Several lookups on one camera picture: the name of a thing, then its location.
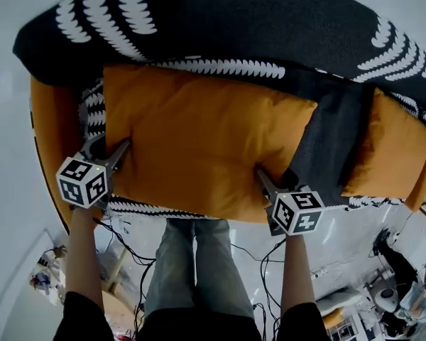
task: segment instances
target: wall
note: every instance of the wall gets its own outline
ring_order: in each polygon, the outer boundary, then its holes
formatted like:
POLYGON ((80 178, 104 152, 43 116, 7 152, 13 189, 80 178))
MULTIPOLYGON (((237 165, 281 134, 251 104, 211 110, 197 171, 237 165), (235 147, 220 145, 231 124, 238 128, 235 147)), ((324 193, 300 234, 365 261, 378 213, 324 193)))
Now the wall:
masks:
POLYGON ((18 29, 57 1, 0 0, 0 300, 36 237, 65 235, 36 154, 29 74, 12 54, 18 29))
POLYGON ((1 341, 51 340, 62 317, 61 305, 53 305, 25 284, 9 315, 1 341))
POLYGON ((45 228, 53 240, 65 232, 39 166, 28 99, 16 99, 0 105, 0 297, 45 228))

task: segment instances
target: cable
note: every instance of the cable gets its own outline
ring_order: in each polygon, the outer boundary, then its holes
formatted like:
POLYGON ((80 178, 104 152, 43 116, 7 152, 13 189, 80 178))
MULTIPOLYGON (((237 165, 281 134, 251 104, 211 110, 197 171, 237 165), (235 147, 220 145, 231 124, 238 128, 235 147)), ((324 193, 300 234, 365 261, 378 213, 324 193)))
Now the cable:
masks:
MULTIPOLYGON (((243 250, 244 252, 246 252, 253 260, 255 261, 262 261, 263 259, 257 259, 253 254, 251 254, 248 250, 246 250, 243 247, 239 247, 238 245, 235 244, 231 244, 233 247, 236 247, 237 249, 243 250)), ((269 263, 284 263, 283 260, 268 260, 269 263)), ((315 277, 315 278, 319 278, 319 274, 315 273, 314 271, 310 271, 310 273, 315 277)))
POLYGON ((280 317, 276 317, 273 314, 273 311, 271 310, 271 300, 280 308, 280 304, 277 302, 277 300, 271 295, 270 291, 268 290, 267 284, 266 284, 266 269, 267 269, 267 265, 270 259, 270 255, 277 249, 279 248, 282 244, 285 243, 285 239, 278 242, 272 250, 270 250, 262 259, 261 261, 261 279, 262 279, 262 284, 263 284, 263 289, 265 290, 266 296, 267 296, 267 306, 268 306, 268 310, 270 311, 271 317, 274 319, 274 323, 273 323, 273 339, 275 339, 276 333, 279 329, 280 323, 280 317))
POLYGON ((262 341, 266 341, 267 340, 267 330, 266 330, 267 312, 265 311, 265 308, 263 307, 262 303, 256 303, 255 305, 253 305, 253 309, 256 309, 256 307, 259 307, 262 309, 262 317, 263 317, 262 341))
MULTIPOLYGON (((238 245, 235 245, 235 244, 231 244, 233 247, 236 247, 237 249, 240 249, 240 250, 243 250, 244 252, 246 252, 251 258, 253 258, 255 261, 262 261, 263 259, 257 259, 257 258, 255 258, 254 257, 254 255, 253 254, 251 254, 248 250, 246 250, 245 248, 243 248, 243 247, 239 247, 238 245)), ((284 261, 283 260, 268 260, 268 262, 270 262, 270 263, 283 263, 284 261)))
POLYGON ((142 265, 146 268, 143 271, 143 274, 142 274, 141 283, 140 283, 139 302, 138 302, 137 307, 136 307, 136 312, 134 313, 134 335, 133 335, 132 338, 137 340, 138 331, 139 331, 139 326, 137 324, 137 317, 138 317, 139 312, 141 310, 143 310, 142 298, 146 298, 145 295, 143 294, 143 291, 142 291, 143 281, 145 280, 145 277, 146 277, 148 271, 150 270, 151 266, 155 263, 156 259, 155 258, 146 258, 144 256, 139 256, 138 254, 136 254, 135 251, 123 240, 123 237, 117 231, 114 230, 114 228, 112 227, 112 223, 111 224, 105 224, 104 222, 101 222, 101 221, 99 221, 98 219, 95 219, 95 218, 93 218, 93 221, 95 221, 97 224, 105 227, 110 232, 112 232, 112 238, 114 238, 114 235, 116 236, 116 238, 121 242, 121 244, 125 247, 125 249, 130 252, 134 262, 136 264, 142 265))
POLYGON ((407 219, 405 219, 405 223, 404 223, 403 228, 399 231, 399 233, 397 233, 397 234, 396 234, 396 236, 397 236, 397 237, 399 237, 399 236, 402 234, 402 232, 403 232, 403 230, 404 230, 404 227, 406 226, 406 224, 407 224, 408 220, 412 217, 412 215, 413 215, 413 214, 414 214, 414 212, 412 212, 412 213, 409 215, 409 217, 407 217, 407 219))
MULTIPOLYGON (((112 219, 109 219, 109 224, 112 227, 112 219)), ((107 250, 109 250, 109 247, 111 246, 112 240, 114 239, 114 233, 112 232, 112 237, 111 237, 111 241, 109 241, 109 243, 107 244, 107 248, 105 253, 107 252, 107 250)))
POLYGON ((146 265, 149 265, 150 263, 144 263, 143 261, 145 260, 145 261, 149 261, 149 262, 152 262, 153 260, 155 260, 155 258, 146 258, 146 257, 143 257, 143 256, 139 256, 138 254, 136 254, 135 253, 135 251, 131 248, 131 247, 129 247, 128 246, 128 244, 123 240, 123 237, 117 232, 117 231, 115 231, 114 230, 114 228, 112 227, 112 226, 110 226, 110 225, 108 225, 108 224, 105 224, 105 223, 103 223, 103 222, 101 222, 101 221, 99 221, 99 220, 97 220, 97 219, 93 219, 93 221, 95 221, 97 224, 99 224, 99 225, 101 225, 101 226, 103 226, 103 227, 105 227, 106 229, 108 229, 110 232, 113 232, 114 234, 115 234, 115 236, 116 236, 116 238, 121 242, 121 244, 125 247, 125 249, 126 250, 128 250, 130 253, 131 253, 131 256, 133 257, 133 260, 134 260, 134 262, 136 262, 136 264, 138 264, 138 265, 143 265, 143 266, 146 266, 146 265))
POLYGON ((139 312, 141 310, 143 310, 143 304, 142 304, 142 295, 143 295, 143 291, 142 291, 142 287, 143 287, 143 281, 145 280, 145 277, 148 273, 148 271, 150 270, 151 266, 153 265, 153 263, 155 263, 156 259, 153 260, 151 263, 149 263, 148 265, 146 265, 146 269, 143 271, 142 274, 142 278, 141 278, 141 284, 140 284, 140 289, 141 289, 141 294, 139 296, 139 302, 137 303, 137 307, 136 307, 136 312, 134 313, 134 337, 133 339, 137 340, 137 335, 139 332, 139 325, 137 324, 137 316, 139 314, 139 312))

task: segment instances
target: black blanket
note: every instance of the black blanket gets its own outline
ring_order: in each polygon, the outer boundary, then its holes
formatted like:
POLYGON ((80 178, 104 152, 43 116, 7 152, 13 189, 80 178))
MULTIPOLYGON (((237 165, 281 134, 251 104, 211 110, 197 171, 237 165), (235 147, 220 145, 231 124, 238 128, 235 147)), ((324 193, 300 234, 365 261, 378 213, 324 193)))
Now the black blanket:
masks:
POLYGON ((426 108, 426 53, 354 0, 64 0, 21 29, 14 52, 38 80, 71 87, 104 63, 294 61, 426 108))

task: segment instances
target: floor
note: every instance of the floor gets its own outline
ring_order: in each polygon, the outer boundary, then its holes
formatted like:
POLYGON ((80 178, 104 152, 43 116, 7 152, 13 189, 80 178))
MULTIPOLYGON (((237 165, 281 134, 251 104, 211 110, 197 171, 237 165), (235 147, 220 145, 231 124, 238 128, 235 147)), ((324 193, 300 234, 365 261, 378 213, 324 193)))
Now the floor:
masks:
MULTIPOLYGON (((314 274, 318 275, 312 281, 316 298, 321 298, 343 286, 360 288, 364 280, 372 277, 378 267, 382 268, 379 258, 371 258, 369 255, 373 238, 383 227, 391 228, 394 234, 400 233, 394 248, 401 251, 412 265, 420 270, 426 260, 426 218, 420 213, 410 216, 411 213, 404 205, 367 207, 352 212, 344 210, 326 212, 317 231, 305 235, 310 268, 314 274)), ((229 223, 232 243, 247 249, 257 259, 262 259, 274 244, 282 239, 281 237, 272 238, 266 224, 237 221, 229 221, 229 223)), ((121 233, 125 233, 126 243, 137 254, 154 257, 165 228, 165 220, 123 217, 121 221, 114 220, 113 225, 114 229, 120 229, 121 233)), ((99 248, 107 247, 110 240, 110 233, 97 234, 99 248)), ((109 247, 109 251, 117 256, 121 249, 121 244, 116 239, 109 247)), ((267 309, 266 294, 260 277, 260 262, 254 261, 246 252, 237 248, 232 248, 232 253, 251 302, 254 304, 261 302, 267 309)), ((272 254, 271 258, 282 260, 283 256, 284 250, 281 247, 272 254)), ((129 296, 134 298, 135 302, 138 301, 139 283, 143 270, 144 268, 136 265, 130 256, 126 258, 124 283, 129 296)), ((148 289, 152 274, 151 269, 143 284, 144 292, 148 289)), ((282 275, 283 264, 269 263, 266 282, 275 299, 280 298, 282 275)), ((278 314, 275 305, 272 305, 272 310, 278 314)), ((268 315, 267 332, 270 332, 273 326, 273 321, 269 318, 268 315)), ((262 330, 263 321, 259 310, 256 311, 256 322, 259 330, 262 330)))

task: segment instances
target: forearm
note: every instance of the forearm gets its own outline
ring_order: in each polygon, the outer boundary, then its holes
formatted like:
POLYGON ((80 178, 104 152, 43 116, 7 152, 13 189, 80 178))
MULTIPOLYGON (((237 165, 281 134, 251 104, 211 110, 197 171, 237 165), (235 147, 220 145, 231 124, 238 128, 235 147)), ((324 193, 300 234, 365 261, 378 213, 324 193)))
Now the forearm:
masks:
POLYGON ((67 253, 66 289, 95 302, 102 310, 101 276, 96 259, 92 212, 77 208, 72 213, 67 253))
POLYGON ((305 240, 302 235, 287 236, 283 275, 281 316, 294 305, 315 302, 305 240))
POLYGON ((425 299, 425 292, 422 292, 409 309, 409 314, 412 317, 419 318, 421 316, 421 312, 422 312, 421 303, 424 301, 424 299, 425 299))

